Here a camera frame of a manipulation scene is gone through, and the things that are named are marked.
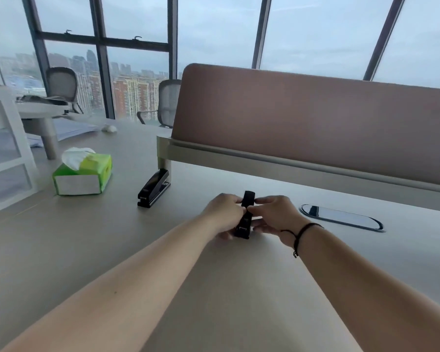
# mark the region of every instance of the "window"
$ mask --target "window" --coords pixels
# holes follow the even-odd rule
[[[261,69],[363,79],[393,0],[272,0]]]
[[[178,0],[178,77],[190,63],[251,68],[262,0]]]
[[[168,42],[167,0],[102,0],[106,36]]]
[[[16,96],[46,96],[21,0],[0,0],[0,71]]]
[[[137,111],[154,111],[144,121],[159,125],[158,85],[169,76],[168,53],[108,47],[107,54],[116,119],[138,121]]]
[[[35,0],[44,32],[94,35],[89,0]]]
[[[440,88],[440,0],[405,0],[374,80]]]
[[[92,44],[45,41],[50,66],[65,66],[75,71],[77,102],[84,113],[106,117],[96,47]]]

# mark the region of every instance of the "cloudy sky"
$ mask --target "cloudy sky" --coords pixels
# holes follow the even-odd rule
[[[392,0],[272,0],[262,69],[360,79]],[[92,35],[88,0],[36,0],[42,29]],[[179,69],[193,62],[251,67],[261,0],[179,0]],[[167,41],[166,0],[103,0],[106,34]],[[86,56],[94,46],[46,42]],[[0,55],[32,53],[21,0],[0,0]],[[167,53],[108,49],[133,70],[168,71]],[[375,77],[440,87],[440,0],[406,0]]]

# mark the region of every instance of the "forearm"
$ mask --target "forearm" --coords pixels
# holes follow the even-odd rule
[[[138,352],[212,235],[206,218],[171,230],[39,320],[4,352]]]
[[[313,227],[298,254],[365,352],[440,351],[440,307]]]

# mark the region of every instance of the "hand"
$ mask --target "hand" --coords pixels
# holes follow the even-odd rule
[[[224,239],[231,238],[233,230],[246,213],[246,208],[241,207],[242,198],[233,194],[220,194],[214,198],[200,214],[201,218],[209,220],[213,225],[215,234],[220,233]]]
[[[255,232],[270,233],[280,238],[283,244],[293,247],[295,237],[290,230],[297,234],[310,221],[303,217],[286,196],[267,196],[255,200],[258,206],[249,206],[248,211],[253,216],[262,216],[253,220],[251,226]]]

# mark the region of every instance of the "tissue box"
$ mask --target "tissue box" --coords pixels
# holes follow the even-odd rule
[[[101,194],[111,176],[109,154],[89,154],[75,171],[62,164],[52,174],[57,195]]]

